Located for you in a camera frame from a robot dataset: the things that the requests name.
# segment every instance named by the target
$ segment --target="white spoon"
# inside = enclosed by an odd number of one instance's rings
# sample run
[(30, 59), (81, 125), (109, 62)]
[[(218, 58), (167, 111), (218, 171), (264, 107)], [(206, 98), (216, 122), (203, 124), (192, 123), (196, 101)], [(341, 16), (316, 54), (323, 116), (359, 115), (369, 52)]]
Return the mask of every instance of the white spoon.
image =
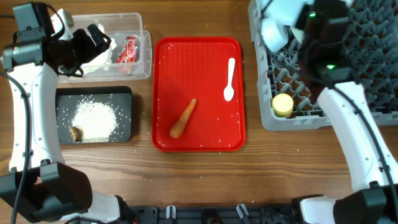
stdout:
[(230, 58), (228, 61), (228, 84), (224, 89), (224, 99), (231, 101), (234, 97), (234, 89), (232, 88), (232, 78), (234, 76), (235, 58)]

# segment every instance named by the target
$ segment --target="dish rack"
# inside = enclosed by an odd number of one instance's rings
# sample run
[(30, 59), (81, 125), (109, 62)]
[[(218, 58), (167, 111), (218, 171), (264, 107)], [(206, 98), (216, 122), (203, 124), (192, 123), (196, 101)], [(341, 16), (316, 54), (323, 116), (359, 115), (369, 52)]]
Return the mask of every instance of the dish rack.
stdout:
[[(358, 23), (357, 35), (345, 41), (345, 55), (358, 69), (368, 105), (378, 125), (398, 124), (398, 4), (396, 0), (359, 0), (349, 15)], [(259, 32), (260, 10), (249, 4), (251, 39), (257, 55), (257, 89), (262, 125), (270, 131), (318, 129), (330, 125), (313, 95), (300, 81), (297, 71), (298, 41), (288, 28), (289, 42), (280, 51), (269, 51)], [(295, 102), (289, 118), (277, 117), (271, 100), (279, 93)]]

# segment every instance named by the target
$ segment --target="wooden table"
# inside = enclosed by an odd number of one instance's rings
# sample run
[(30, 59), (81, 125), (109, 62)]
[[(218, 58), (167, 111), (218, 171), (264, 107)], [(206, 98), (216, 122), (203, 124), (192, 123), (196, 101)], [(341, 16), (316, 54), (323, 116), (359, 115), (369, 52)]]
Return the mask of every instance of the wooden table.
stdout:
[[(0, 2), (0, 14), (11, 14), (12, 4), (7, 0)], [(168, 36), (231, 36), (243, 49), (247, 140), (237, 152), (160, 152), (152, 145), (149, 134), (152, 77), (90, 83), (89, 86), (127, 85), (141, 96), (136, 111), (140, 113), (139, 132), (129, 142), (61, 147), (67, 164), (83, 171), (95, 190), (118, 194), (130, 205), (157, 206), (262, 205), (289, 202), (301, 195), (339, 198), (352, 192), (345, 157), (331, 128), (270, 132), (262, 127), (248, 0), (48, 3), (74, 15), (138, 12), (151, 34), (152, 49)], [(11, 43), (16, 30), (13, 20), (1, 19), (0, 46)], [(72, 86), (87, 84), (60, 85)], [(5, 175), (14, 135), (11, 89), (5, 79), (0, 79), (0, 105), (0, 174)], [(382, 127), (381, 132), (392, 153), (398, 156), (398, 128)], [(0, 210), (0, 223), (9, 223), (9, 205), (0, 202)]]

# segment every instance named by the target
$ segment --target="red candy wrapper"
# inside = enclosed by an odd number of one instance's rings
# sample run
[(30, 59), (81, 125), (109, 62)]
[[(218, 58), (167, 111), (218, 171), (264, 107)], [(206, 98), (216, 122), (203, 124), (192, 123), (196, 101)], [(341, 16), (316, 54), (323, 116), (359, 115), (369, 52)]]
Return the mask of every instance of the red candy wrapper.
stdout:
[[(131, 63), (136, 59), (136, 38), (126, 37), (126, 45), (124, 46), (122, 53), (120, 54), (116, 63)], [(128, 65), (120, 68), (120, 71), (130, 73), (132, 66)]]

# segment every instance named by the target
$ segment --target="pile of white grains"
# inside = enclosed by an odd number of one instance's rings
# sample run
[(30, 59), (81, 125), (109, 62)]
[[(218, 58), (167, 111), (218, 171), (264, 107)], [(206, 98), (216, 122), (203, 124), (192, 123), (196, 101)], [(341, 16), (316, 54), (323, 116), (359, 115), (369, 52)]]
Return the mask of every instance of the pile of white grains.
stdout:
[(77, 106), (72, 125), (82, 132), (81, 142), (108, 142), (112, 132), (119, 126), (110, 105), (81, 102)]

